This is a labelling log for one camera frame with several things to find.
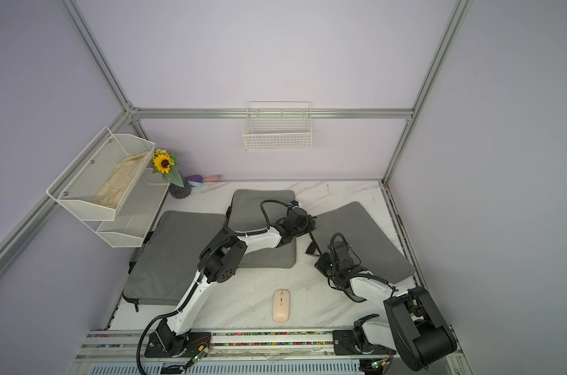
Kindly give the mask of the grey laptop bag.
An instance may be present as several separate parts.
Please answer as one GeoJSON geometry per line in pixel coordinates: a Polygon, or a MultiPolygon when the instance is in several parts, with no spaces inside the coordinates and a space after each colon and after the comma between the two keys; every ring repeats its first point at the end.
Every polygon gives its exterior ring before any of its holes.
{"type": "Polygon", "coordinates": [[[362,266],[378,277],[397,284],[416,272],[359,202],[317,216],[312,234],[323,252],[336,233],[344,235],[362,266]]]}
{"type": "MultiPolygon", "coordinates": [[[[250,232],[266,227],[266,219],[260,209],[262,201],[272,199],[289,204],[295,200],[291,190],[259,191],[241,189],[233,194],[227,226],[237,232],[250,232]]],[[[280,248],[267,248],[245,253],[239,268],[289,269],[297,261],[296,240],[280,248]]]]}
{"type": "Polygon", "coordinates": [[[142,306],[176,306],[185,294],[206,245],[224,227],[219,213],[167,211],[133,261],[122,298],[142,306]]]}

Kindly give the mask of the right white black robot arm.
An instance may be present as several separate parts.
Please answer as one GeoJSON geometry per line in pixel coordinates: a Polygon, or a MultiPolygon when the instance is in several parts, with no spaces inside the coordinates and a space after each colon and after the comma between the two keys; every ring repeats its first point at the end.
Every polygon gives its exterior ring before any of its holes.
{"type": "Polygon", "coordinates": [[[399,287],[362,266],[341,233],[330,239],[315,268],[335,291],[378,312],[359,318],[346,331],[334,331],[337,354],[399,356],[413,371],[454,353],[458,342],[424,287],[399,287]]]}

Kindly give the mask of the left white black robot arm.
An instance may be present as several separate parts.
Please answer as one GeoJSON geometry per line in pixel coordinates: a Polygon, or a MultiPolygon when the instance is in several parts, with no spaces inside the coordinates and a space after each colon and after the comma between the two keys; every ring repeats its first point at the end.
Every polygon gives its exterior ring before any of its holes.
{"type": "Polygon", "coordinates": [[[296,201],[284,203],[266,199],[260,202],[259,207],[266,225],[252,231],[222,228],[200,254],[197,272],[176,308],[156,316],[144,328],[135,355],[140,374],[146,373],[141,360],[142,344],[153,325],[157,326],[155,340],[150,343],[157,343],[167,356],[173,355],[175,347],[184,349],[193,322],[212,289],[235,275],[244,255],[263,249],[281,248],[316,229],[315,217],[296,201]]]}

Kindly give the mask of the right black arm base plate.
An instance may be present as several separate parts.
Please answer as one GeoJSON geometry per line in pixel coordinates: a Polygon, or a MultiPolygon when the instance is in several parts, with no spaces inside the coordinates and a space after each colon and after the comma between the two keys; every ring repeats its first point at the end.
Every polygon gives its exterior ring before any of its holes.
{"type": "Polygon", "coordinates": [[[369,344],[363,336],[356,336],[353,330],[333,331],[333,352],[336,356],[387,356],[397,352],[382,345],[369,344]]]}

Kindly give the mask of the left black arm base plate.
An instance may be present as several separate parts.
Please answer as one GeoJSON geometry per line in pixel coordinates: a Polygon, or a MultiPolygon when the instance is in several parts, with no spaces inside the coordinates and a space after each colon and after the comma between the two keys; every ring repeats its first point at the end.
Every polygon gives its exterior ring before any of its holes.
{"type": "Polygon", "coordinates": [[[208,348],[211,343],[210,332],[188,332],[175,335],[168,328],[156,330],[150,335],[145,349],[146,358],[187,358],[190,359],[208,348]]]}

